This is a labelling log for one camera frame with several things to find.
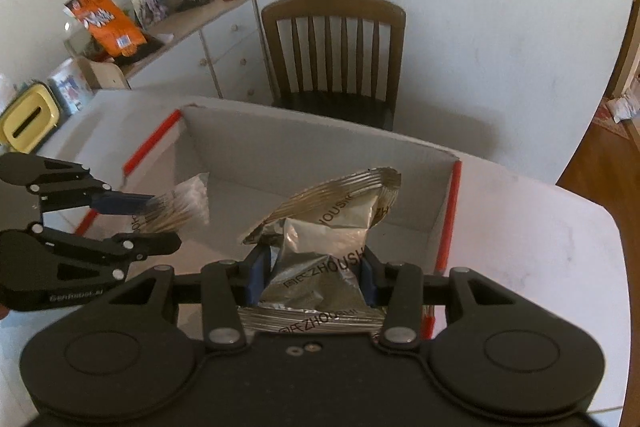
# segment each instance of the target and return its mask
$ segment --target plastic bag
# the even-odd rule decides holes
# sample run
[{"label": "plastic bag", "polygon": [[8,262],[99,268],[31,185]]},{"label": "plastic bag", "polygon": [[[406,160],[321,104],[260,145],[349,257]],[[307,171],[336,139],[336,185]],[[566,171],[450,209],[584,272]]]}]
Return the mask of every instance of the plastic bag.
[{"label": "plastic bag", "polygon": [[133,217],[134,232],[176,232],[187,224],[209,224],[208,172],[202,172],[182,182],[173,190],[146,202],[142,211]]},{"label": "plastic bag", "polygon": [[621,98],[615,98],[607,102],[613,121],[631,120],[640,115],[640,82],[636,78],[631,81],[631,86]]},{"label": "plastic bag", "polygon": [[112,0],[69,0],[65,5],[111,57],[131,57],[146,44],[142,31]]},{"label": "plastic bag", "polygon": [[400,188],[392,168],[356,172],[281,204],[244,239],[279,247],[258,307],[240,311],[247,330],[378,331],[385,314],[364,300],[358,269],[367,232]]},{"label": "plastic bag", "polygon": [[28,80],[20,84],[12,82],[9,78],[0,73],[0,114],[9,107],[15,97],[31,86],[34,80]]}]

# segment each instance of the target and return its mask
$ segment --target screw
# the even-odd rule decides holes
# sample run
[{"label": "screw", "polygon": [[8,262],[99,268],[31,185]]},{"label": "screw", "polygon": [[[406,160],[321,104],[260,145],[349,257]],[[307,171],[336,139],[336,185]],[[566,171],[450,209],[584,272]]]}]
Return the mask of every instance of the screw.
[{"label": "screw", "polygon": [[286,353],[292,357],[301,357],[305,354],[305,350],[298,346],[289,346],[286,349]]},{"label": "screw", "polygon": [[216,328],[209,331],[209,340],[214,344],[235,344],[240,340],[240,331],[234,328]]},{"label": "screw", "polygon": [[317,353],[318,351],[322,351],[322,346],[315,342],[309,342],[308,344],[305,344],[305,351]]},{"label": "screw", "polygon": [[404,326],[396,326],[385,331],[386,340],[394,344],[412,343],[417,336],[418,334],[414,330]]}]

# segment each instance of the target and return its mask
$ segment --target white cabinet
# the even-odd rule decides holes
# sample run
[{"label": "white cabinet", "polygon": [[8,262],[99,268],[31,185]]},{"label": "white cabinet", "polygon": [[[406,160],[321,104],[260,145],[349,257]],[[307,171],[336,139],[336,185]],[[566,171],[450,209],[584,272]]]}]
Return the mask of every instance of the white cabinet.
[{"label": "white cabinet", "polygon": [[131,89],[273,102],[255,0],[216,0],[168,17],[152,32],[183,40],[130,70]]},{"label": "white cabinet", "polygon": [[218,96],[200,34],[190,35],[129,79],[131,89]]},{"label": "white cabinet", "polygon": [[202,37],[215,61],[257,29],[254,4],[246,2],[204,26]]}]

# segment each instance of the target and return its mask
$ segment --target wooden floor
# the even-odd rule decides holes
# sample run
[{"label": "wooden floor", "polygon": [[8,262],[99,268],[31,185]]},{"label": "wooden floor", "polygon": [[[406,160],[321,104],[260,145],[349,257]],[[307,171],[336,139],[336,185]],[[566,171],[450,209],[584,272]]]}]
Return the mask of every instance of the wooden floor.
[{"label": "wooden floor", "polygon": [[625,251],[632,316],[631,371],[622,427],[640,426],[640,152],[631,140],[591,124],[558,185],[604,206]]}]

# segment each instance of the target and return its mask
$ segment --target rug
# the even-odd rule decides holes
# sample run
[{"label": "rug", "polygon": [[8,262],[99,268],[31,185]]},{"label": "rug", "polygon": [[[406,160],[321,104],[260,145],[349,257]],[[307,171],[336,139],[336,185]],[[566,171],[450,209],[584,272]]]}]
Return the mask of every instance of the rug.
[{"label": "rug", "polygon": [[600,101],[600,105],[596,110],[596,114],[593,115],[591,119],[591,123],[599,125],[600,127],[604,127],[607,131],[611,131],[612,133],[617,134],[618,136],[622,136],[627,140],[630,139],[628,133],[626,132],[625,126],[622,122],[615,123],[613,121],[613,117],[609,111],[609,108],[606,106],[606,102],[609,100],[608,98],[603,98]]}]

